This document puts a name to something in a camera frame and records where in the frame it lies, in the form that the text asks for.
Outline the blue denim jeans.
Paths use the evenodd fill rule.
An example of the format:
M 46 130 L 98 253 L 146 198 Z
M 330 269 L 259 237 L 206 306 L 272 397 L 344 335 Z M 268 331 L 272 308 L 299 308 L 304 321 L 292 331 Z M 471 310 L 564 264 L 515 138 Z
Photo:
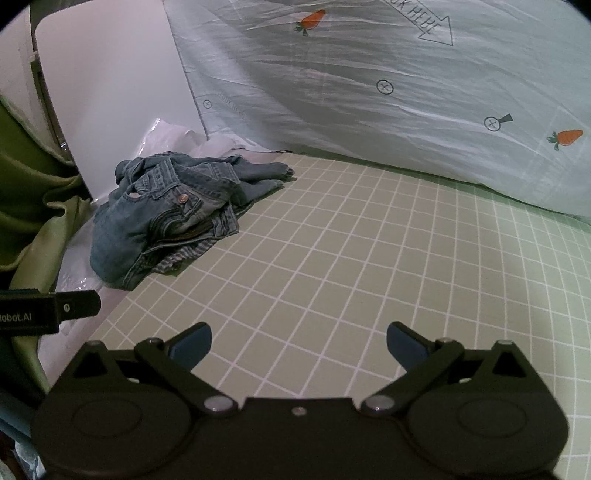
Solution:
M 241 155 L 165 152 L 122 161 L 115 176 L 116 189 L 94 215 L 89 263 L 106 284 L 132 290 L 153 273 L 164 248 L 238 233 L 240 216 L 283 188 L 294 171 Z

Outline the blue checked shirt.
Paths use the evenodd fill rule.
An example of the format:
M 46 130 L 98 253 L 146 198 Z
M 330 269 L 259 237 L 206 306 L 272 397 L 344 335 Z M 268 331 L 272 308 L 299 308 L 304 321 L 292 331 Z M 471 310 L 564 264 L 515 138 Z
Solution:
M 156 255 L 152 272 L 163 275 L 177 274 L 211 250 L 215 243 L 215 239 L 204 239 L 166 247 Z

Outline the pale carrot print sheet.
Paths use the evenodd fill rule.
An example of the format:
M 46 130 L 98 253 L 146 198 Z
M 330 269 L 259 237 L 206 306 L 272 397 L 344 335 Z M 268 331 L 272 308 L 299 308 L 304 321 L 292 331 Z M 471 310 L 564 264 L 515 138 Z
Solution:
M 590 22 L 567 1 L 168 1 L 208 133 L 590 215 Z

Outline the olive green curtain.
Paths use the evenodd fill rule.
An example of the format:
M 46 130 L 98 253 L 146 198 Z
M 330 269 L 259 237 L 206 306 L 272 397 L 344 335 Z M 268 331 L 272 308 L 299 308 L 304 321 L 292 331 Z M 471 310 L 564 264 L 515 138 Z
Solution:
M 74 163 L 1 99 L 1 288 L 50 292 L 91 200 Z

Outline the white board panel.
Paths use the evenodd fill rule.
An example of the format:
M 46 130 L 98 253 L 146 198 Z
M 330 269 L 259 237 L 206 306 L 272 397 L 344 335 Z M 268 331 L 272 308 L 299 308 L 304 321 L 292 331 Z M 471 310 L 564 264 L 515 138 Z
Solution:
M 35 30 L 49 98 L 95 200 L 156 119 L 204 131 L 160 1 L 89 1 Z

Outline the green grid cutting mat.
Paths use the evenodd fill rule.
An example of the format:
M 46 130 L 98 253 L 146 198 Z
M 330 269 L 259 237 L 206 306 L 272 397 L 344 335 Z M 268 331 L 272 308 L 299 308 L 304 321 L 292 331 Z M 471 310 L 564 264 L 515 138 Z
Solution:
M 295 178 L 174 276 L 117 294 L 95 337 L 127 349 L 199 321 L 197 375 L 237 400 L 349 396 L 402 374 L 386 331 L 516 343 L 570 423 L 557 473 L 590 475 L 590 227 L 490 190 L 284 154 Z

